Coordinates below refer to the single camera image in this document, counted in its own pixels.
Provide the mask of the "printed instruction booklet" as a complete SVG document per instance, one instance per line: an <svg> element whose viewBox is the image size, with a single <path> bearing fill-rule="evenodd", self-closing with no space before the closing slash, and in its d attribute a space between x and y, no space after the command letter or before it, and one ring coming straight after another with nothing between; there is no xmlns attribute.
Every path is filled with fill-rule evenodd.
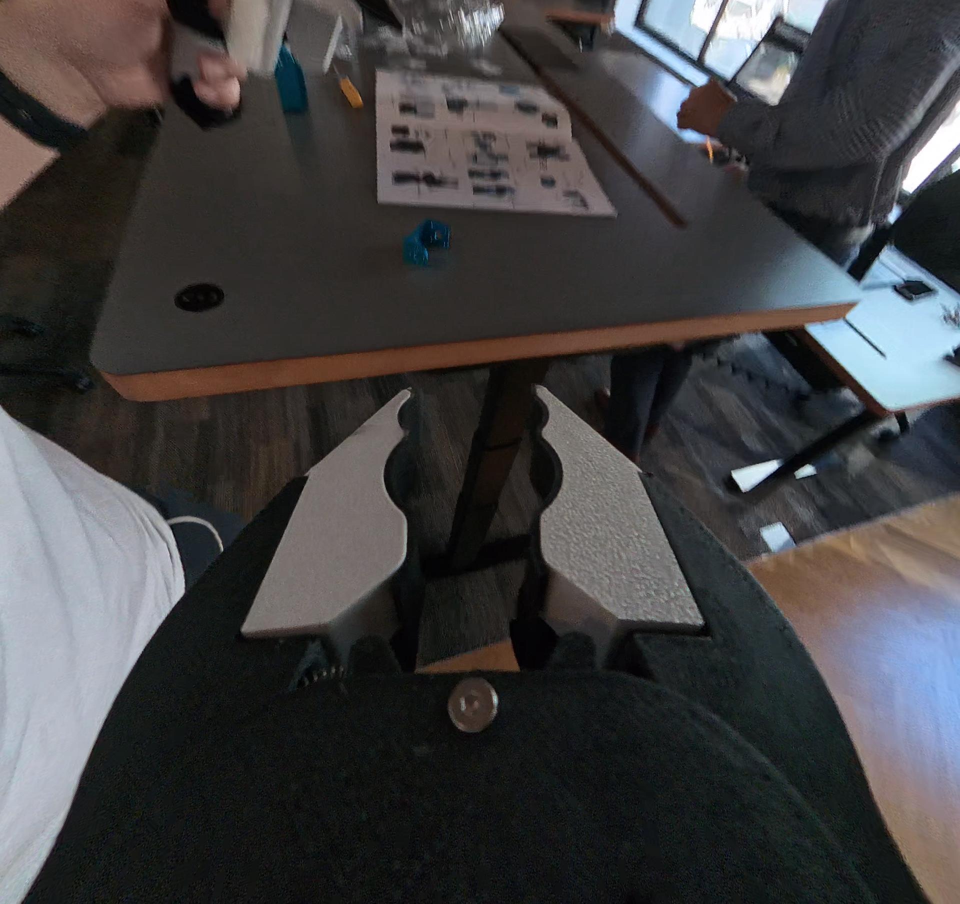
<svg viewBox="0 0 960 904"><path fill-rule="evenodd" d="M381 205L614 219L570 113L534 84L378 70Z"/></svg>

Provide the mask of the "long blue U bracket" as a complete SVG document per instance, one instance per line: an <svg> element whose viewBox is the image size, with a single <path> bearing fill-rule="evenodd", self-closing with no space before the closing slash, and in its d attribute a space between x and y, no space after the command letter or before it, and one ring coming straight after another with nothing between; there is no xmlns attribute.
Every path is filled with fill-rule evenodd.
<svg viewBox="0 0 960 904"><path fill-rule="evenodd" d="M287 115L305 114L309 106L306 79L287 42L281 44L273 76L282 111Z"/></svg>

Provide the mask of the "small blue U bracket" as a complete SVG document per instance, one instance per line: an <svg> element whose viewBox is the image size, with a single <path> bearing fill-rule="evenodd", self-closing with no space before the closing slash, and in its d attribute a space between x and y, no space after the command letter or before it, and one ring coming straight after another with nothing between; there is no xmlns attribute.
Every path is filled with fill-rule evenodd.
<svg viewBox="0 0 960 904"><path fill-rule="evenodd" d="M435 266L449 252L450 245L450 226L428 217L403 238L402 260L408 266Z"/></svg>

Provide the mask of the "grey wooden-edged desk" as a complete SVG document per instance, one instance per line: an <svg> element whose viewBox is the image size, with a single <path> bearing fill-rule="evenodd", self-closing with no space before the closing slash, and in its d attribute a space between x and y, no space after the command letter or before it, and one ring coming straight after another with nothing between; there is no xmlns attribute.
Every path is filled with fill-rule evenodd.
<svg viewBox="0 0 960 904"><path fill-rule="evenodd" d="M917 279L937 294L914 302L893 287ZM887 421L901 434L926 409L958 401L958 292L893 246L881 250L864 275L860 302L844 318L792 333L806 356L850 391L861 408L786 459L729 472L740 497L762 497L822 466L843 444Z"/></svg>

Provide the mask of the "person's left forearm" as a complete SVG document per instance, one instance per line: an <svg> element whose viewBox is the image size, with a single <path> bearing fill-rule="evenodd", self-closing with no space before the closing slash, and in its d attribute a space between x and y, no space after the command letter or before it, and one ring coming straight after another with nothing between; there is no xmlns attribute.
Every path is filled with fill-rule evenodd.
<svg viewBox="0 0 960 904"><path fill-rule="evenodd" d="M6 118L1 118L1 212L60 156L58 150L32 140Z"/></svg>

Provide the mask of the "large paned window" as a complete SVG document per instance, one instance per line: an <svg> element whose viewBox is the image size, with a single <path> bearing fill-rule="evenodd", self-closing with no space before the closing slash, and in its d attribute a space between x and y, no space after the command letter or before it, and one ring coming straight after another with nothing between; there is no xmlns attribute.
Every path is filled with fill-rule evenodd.
<svg viewBox="0 0 960 904"><path fill-rule="evenodd" d="M829 0L635 0L634 25L682 61L744 94L776 103L799 58L797 50L763 49L774 23L811 34Z"/></svg>

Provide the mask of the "crumpled clear plastic wrap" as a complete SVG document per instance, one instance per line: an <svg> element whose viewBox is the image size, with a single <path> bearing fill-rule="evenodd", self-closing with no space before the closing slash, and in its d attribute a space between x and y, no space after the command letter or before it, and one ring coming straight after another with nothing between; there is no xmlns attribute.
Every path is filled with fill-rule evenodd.
<svg viewBox="0 0 960 904"><path fill-rule="evenodd" d="M394 5L411 52L437 58L479 55L506 16L501 0L395 0Z"/></svg>

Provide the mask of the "person's left hand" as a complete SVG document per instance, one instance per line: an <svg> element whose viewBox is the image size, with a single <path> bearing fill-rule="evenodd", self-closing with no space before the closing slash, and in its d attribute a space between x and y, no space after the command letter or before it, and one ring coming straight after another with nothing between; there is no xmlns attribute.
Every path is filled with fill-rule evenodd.
<svg viewBox="0 0 960 904"><path fill-rule="evenodd" d="M71 125L170 99L166 0L2 0L1 66Z"/></svg>

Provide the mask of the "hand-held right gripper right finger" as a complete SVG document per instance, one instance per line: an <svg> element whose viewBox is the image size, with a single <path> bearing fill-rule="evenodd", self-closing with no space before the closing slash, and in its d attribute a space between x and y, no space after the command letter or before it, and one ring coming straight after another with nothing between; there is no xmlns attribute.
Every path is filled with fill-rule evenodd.
<svg viewBox="0 0 960 904"><path fill-rule="evenodd" d="M589 638L600 665L634 634L704 635L706 620L639 467L544 385L533 398L539 503L515 622Z"/></svg>

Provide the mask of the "person's dark trousers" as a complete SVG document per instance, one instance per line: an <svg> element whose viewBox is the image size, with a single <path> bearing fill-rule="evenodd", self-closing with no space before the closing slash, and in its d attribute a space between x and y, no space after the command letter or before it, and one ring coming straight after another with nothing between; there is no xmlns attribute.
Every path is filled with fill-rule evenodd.
<svg viewBox="0 0 960 904"><path fill-rule="evenodd" d="M197 583L247 525L242 516L201 502L186 491L164 485L155 491L129 489L154 506L171 529L186 589Z"/></svg>

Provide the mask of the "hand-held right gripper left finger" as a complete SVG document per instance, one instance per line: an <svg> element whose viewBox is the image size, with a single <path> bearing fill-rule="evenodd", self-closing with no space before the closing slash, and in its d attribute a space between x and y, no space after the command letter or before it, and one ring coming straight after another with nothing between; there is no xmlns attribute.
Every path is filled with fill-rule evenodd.
<svg viewBox="0 0 960 904"><path fill-rule="evenodd" d="M306 473L241 626L249 640L320 637L346 663L354 645L401 628L394 581L409 556L407 516L388 466L409 430L402 389Z"/></svg>

